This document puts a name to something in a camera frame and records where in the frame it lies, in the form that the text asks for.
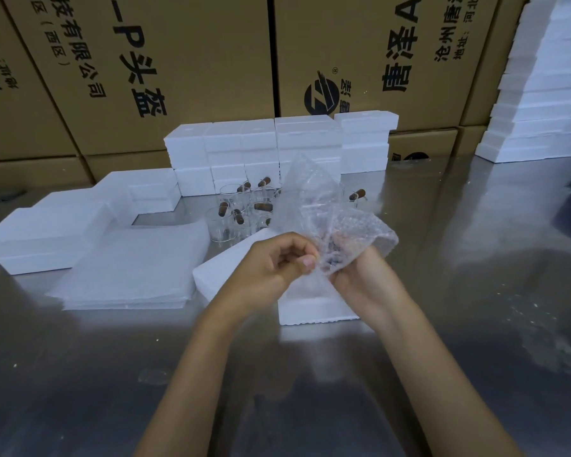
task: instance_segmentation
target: bubble wrap bag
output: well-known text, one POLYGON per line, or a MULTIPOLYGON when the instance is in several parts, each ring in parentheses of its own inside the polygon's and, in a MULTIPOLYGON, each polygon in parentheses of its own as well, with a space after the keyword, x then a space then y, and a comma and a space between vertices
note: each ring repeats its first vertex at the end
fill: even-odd
POLYGON ((341 202, 340 186, 301 153, 274 202, 270 227, 312 239, 320 251, 318 268, 325 275, 347 266, 369 245, 387 256, 397 244, 396 233, 373 213, 341 202))

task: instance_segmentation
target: person's right hand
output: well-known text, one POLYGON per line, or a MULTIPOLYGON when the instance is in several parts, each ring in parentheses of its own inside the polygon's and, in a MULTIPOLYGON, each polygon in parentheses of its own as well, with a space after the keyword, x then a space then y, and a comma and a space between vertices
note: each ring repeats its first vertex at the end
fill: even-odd
POLYGON ((330 276, 342 298, 375 332, 392 325, 394 305, 410 300, 396 273, 372 245, 330 276))

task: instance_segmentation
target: forearm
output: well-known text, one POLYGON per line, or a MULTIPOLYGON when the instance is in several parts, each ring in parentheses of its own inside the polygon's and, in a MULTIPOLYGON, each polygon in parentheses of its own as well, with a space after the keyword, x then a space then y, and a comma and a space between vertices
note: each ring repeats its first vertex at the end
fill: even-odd
POLYGON ((205 456, 228 350, 238 327, 212 305, 201 315, 135 457, 205 456))
POLYGON ((434 455, 522 455, 416 303, 405 294, 385 304, 393 323, 379 336, 434 455))

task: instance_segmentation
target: transparent plastic packaging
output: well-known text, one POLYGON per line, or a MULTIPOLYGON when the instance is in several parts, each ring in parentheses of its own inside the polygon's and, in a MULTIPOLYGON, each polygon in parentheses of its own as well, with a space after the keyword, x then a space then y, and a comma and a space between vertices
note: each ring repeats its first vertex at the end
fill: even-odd
POLYGON ((302 154, 288 171, 281 195, 274 199, 270 228, 306 236, 320 251, 318 268, 330 275, 344 268, 368 246, 387 256, 396 233, 373 213, 341 202, 341 188, 329 173, 302 154))

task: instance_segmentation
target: reflective table surface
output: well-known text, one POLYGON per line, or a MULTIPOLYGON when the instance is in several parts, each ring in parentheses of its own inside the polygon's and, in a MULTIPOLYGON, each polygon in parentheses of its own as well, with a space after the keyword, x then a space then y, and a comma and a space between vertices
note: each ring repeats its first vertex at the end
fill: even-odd
MULTIPOLYGON (((342 179, 398 233, 388 262, 530 456, 571 456, 570 180, 571 158, 400 162, 342 179)), ((0 203, 0 221, 46 193, 0 203)), ((135 224, 188 223, 214 202, 184 198, 135 224)), ((44 294, 65 272, 0 267, 0 456, 130 455, 203 309, 197 296, 183 309, 61 311, 44 294)), ((209 454, 430 452, 367 326, 280 327, 273 308, 232 345, 209 454)))

